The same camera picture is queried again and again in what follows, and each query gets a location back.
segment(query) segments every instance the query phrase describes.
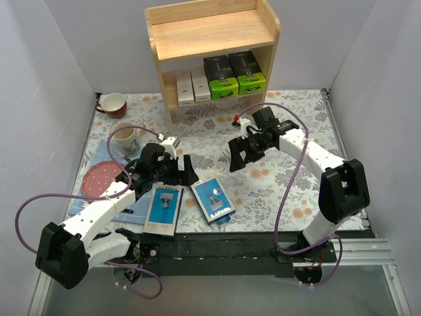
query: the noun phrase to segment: white wall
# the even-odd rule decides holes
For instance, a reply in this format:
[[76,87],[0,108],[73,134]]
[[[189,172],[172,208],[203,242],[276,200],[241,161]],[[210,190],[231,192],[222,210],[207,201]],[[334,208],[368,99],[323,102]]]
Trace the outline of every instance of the white wall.
[[[143,10],[180,1],[45,0],[91,87],[104,93],[159,91]],[[270,88],[329,88],[375,2],[270,0],[282,24]]]
[[[0,315],[26,315],[39,271],[14,233],[26,199],[70,192],[95,95],[42,0],[0,1]],[[37,248],[65,199],[29,205],[21,227]]]
[[421,1],[379,0],[331,90],[348,154],[365,166],[374,231],[421,315]]

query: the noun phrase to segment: red mug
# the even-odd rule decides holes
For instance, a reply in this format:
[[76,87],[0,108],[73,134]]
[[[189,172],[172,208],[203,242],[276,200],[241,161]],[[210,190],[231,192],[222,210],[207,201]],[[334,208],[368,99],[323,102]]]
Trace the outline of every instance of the red mug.
[[126,97],[121,93],[108,94],[103,98],[101,104],[96,104],[95,110],[106,113],[113,119],[119,119],[127,112]]

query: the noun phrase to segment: wooden shelf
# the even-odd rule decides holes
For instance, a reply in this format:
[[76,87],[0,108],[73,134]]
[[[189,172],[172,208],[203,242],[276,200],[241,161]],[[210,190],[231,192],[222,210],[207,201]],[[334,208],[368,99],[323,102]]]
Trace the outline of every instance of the wooden shelf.
[[156,24],[152,29],[161,62],[274,43],[256,10]]
[[178,106],[176,73],[162,72],[165,62],[250,49],[266,77],[266,87],[260,93],[227,99],[244,97],[248,105],[264,101],[281,33],[280,21],[268,0],[195,0],[161,5],[145,9],[145,21],[171,134],[176,134],[171,111],[184,107]]
[[[168,108],[172,111],[172,110],[178,110],[178,109],[186,109],[187,107],[179,107],[178,106],[178,93],[177,93],[177,79],[176,79],[176,72],[172,71],[172,72],[164,72],[162,74],[162,77],[164,78],[164,86],[165,86],[165,95],[166,95],[166,99],[168,102]],[[229,97],[227,99],[235,99],[235,98],[239,98],[239,97],[248,97],[250,95],[259,95],[262,94],[263,92],[258,92],[258,93],[250,93],[247,95],[237,95],[235,97]],[[194,105],[203,105],[203,104],[209,104],[209,103],[213,103],[213,102],[217,102],[217,101],[222,101],[222,100],[226,100],[226,99],[221,99],[221,100],[210,100],[210,101],[204,101],[204,102],[195,102]]]

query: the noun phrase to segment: white cup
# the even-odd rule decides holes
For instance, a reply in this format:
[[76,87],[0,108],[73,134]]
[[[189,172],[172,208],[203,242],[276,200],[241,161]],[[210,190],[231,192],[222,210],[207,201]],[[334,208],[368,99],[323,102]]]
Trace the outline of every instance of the white cup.
[[[133,125],[130,122],[119,122],[115,124],[113,131],[125,126]],[[133,128],[125,128],[114,134],[113,138],[120,144],[125,154],[129,157],[136,156],[140,152],[139,132]]]

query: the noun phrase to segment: wooden shelf board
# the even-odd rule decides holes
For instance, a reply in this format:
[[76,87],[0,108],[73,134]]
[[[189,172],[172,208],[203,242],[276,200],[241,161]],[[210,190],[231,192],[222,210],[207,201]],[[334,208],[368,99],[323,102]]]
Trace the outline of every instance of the wooden shelf board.
[[[177,110],[177,109],[187,109],[188,107],[179,107],[178,106],[176,72],[175,71],[164,72],[162,74],[162,77],[164,78],[164,86],[165,86],[165,94],[166,94],[165,97],[168,101],[168,108],[171,111]],[[258,95],[258,94],[262,94],[262,93],[263,92],[250,93],[250,94],[247,94],[247,95],[237,95],[235,97],[229,97],[227,99],[235,99],[235,98],[239,98],[239,97],[248,97],[250,95]],[[209,103],[213,103],[213,102],[217,102],[217,101],[221,101],[221,100],[210,100],[210,101],[205,101],[205,102],[195,102],[195,104],[192,105],[192,106],[209,104]]]
[[256,10],[155,24],[152,29],[160,62],[274,44]]

